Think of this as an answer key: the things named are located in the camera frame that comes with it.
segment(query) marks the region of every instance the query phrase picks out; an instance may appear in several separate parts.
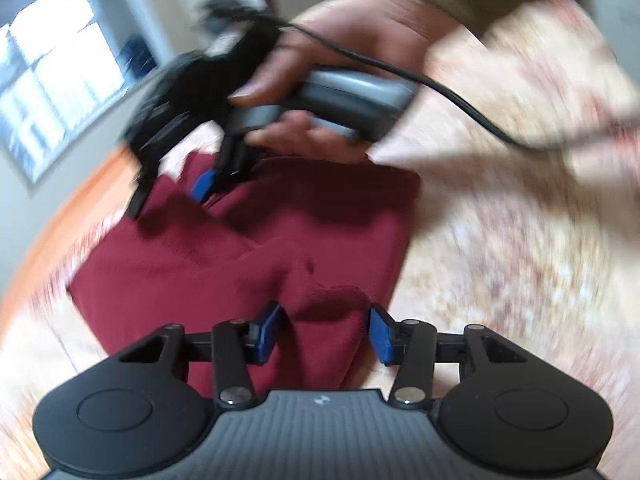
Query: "black cable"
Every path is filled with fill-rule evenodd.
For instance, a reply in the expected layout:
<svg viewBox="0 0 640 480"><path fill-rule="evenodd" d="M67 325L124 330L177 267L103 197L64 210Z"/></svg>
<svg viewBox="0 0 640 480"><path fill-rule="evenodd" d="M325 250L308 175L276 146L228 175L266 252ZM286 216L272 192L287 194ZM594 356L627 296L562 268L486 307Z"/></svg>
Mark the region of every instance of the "black cable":
<svg viewBox="0 0 640 480"><path fill-rule="evenodd" d="M442 95L444 98L451 101L455 104L460 110L462 110L465 114L471 117L476 123L480 124L485 130L487 130L490 134L492 134L497 139L501 140L505 144L510 146L515 146L521 150L526 150L528 152L537 152L537 153L548 153L548 152L562 152L563 150L567 150L569 148L575 148L577 146L583 146L585 144L591 144L593 142L597 142L598 140L603 140L610 136L610 133L615 129L622 129L626 126L638 126L640 124L640 117L634 117L628 121L619 121L615 124L611 124L609 129L603 131L601 128L596 130L592 130L586 132L584 135L579 137L572 137L568 139L563 139L558 142L552 142L549 144L525 144L520 142L519 140L514 139L510 136L510 134L506 133L503 129L501 129L497 124L489 120L480 110L475 108L471 103L466 101L460 95L455 93L451 88L444 86L441 83L438 83L435 79L424 75L418 74L415 72L410 72L409 70L405 70L403 68L399 68L391 63L387 63L384 61L380 61L379 59L375 59L369 56L363 56L362 54L358 54L353 50L348 50L346 48L341 47L340 45L329 41L322 36L314 33L311 30L308 30L305 27L301 27L300 25L296 25L295 23L289 23L286 20L278 18L277 16L265 12L263 10L253 9L251 7L236 7L235 9L226 9L221 12L221 17L231 18L233 21L243 21L243 20L266 20L268 22L273 23L279 28L293 28L302 34L312 38L313 40L320 43L322 46L327 47L328 49L333 50L337 54L340 54L348 59L354 60L356 62L369 65L375 68L379 68L380 70L384 70L391 74L400 76L403 79L407 79L408 81L412 81L414 83L418 83L428 88L435 90L437 93Z"/></svg>

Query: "circular pad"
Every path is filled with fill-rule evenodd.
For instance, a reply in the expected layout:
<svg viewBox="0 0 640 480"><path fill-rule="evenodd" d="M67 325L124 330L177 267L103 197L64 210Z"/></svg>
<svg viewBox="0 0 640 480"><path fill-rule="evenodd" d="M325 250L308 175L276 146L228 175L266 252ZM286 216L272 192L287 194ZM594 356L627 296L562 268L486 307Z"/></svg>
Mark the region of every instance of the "circular pad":
<svg viewBox="0 0 640 480"><path fill-rule="evenodd" d="M151 412L142 394L122 388L97 392L80 403L78 418L98 431L126 431L142 424Z"/></svg>
<svg viewBox="0 0 640 480"><path fill-rule="evenodd" d="M595 466L613 430L607 403L548 365L491 364L443 399L438 423L463 454L526 476Z"/></svg>
<svg viewBox="0 0 640 480"><path fill-rule="evenodd" d="M569 415L564 400L542 390L511 390L496 397L495 414L525 431L551 430Z"/></svg>
<svg viewBox="0 0 640 480"><path fill-rule="evenodd" d="M33 433L52 469L132 478L187 455L208 421L205 400L169 370L110 358L47 394Z"/></svg>

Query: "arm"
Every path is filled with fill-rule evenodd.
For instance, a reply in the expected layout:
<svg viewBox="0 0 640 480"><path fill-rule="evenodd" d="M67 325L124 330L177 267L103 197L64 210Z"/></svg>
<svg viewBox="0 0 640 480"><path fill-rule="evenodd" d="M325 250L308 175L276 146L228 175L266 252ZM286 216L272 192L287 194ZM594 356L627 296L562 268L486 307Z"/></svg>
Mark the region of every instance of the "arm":
<svg viewBox="0 0 640 480"><path fill-rule="evenodd" d="M488 25L531 0L329 0L296 21L334 43L413 72L421 72L429 47L462 22L480 36ZM352 64L298 32L286 32L251 81L231 97L238 106L277 102L313 65ZM328 128L315 128L306 112L292 111L246 142L283 155L335 162L366 157L365 143L352 145Z"/></svg>

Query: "window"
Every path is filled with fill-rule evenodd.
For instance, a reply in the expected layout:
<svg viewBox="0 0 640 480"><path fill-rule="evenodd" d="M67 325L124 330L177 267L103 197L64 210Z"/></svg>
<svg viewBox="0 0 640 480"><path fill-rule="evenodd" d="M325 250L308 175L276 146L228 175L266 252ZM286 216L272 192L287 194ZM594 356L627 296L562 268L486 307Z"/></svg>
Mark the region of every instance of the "window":
<svg viewBox="0 0 640 480"><path fill-rule="evenodd" d="M87 0L38 0L0 28L0 140L32 182L123 85Z"/></svg>

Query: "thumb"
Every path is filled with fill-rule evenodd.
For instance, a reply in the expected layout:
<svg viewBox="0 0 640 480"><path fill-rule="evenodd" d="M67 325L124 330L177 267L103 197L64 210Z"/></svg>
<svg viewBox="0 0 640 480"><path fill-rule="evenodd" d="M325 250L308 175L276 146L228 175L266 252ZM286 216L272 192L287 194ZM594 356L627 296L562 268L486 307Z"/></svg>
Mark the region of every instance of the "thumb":
<svg viewBox="0 0 640 480"><path fill-rule="evenodd" d="M308 49L277 46L254 75L229 97L232 104L253 107L281 101L311 69Z"/></svg>

